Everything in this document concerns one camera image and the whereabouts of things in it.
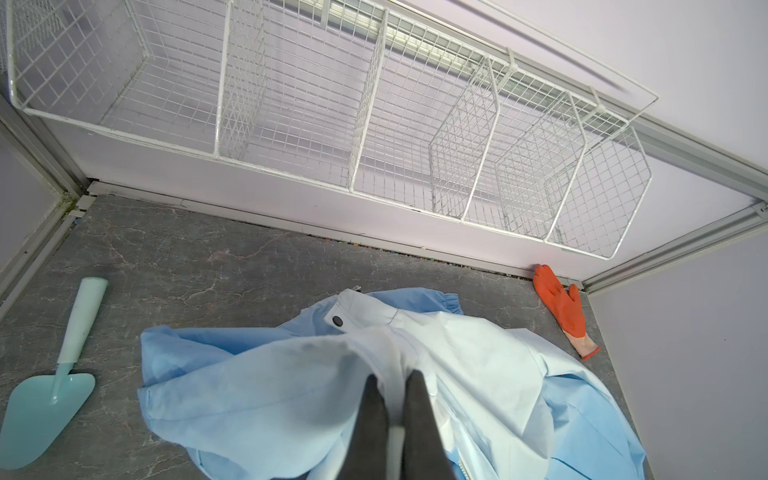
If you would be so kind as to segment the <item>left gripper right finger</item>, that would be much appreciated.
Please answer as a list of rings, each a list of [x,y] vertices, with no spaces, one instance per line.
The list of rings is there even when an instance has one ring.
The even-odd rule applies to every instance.
[[[424,375],[413,370],[405,382],[405,429],[401,479],[454,480],[452,463],[442,446]]]

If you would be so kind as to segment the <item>orange red glove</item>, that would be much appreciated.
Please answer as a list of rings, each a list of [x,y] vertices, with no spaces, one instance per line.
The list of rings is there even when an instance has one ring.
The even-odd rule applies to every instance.
[[[536,267],[533,286],[581,359],[587,360],[596,355],[600,347],[587,333],[586,317],[577,286],[571,284],[565,288],[548,265]]]

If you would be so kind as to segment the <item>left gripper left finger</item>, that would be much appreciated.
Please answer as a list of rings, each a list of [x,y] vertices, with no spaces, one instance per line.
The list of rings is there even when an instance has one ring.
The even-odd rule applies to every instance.
[[[389,417],[374,375],[366,379],[352,437],[338,480],[386,478]]]

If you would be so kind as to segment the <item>mint green trowel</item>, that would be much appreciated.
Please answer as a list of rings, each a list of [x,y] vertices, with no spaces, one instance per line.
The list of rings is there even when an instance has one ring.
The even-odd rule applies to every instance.
[[[1,428],[1,468],[23,468],[43,455],[90,397],[90,373],[75,373],[108,287],[99,277],[81,280],[69,315],[56,370],[22,381],[9,397]]]

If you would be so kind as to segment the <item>light blue jacket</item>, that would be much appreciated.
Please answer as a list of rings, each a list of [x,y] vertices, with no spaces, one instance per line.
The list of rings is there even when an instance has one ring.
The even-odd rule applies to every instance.
[[[645,451],[602,381],[533,332],[424,288],[345,290],[274,328],[145,330],[148,428],[211,479],[331,479],[366,386],[388,439],[423,375],[457,479],[641,479]]]

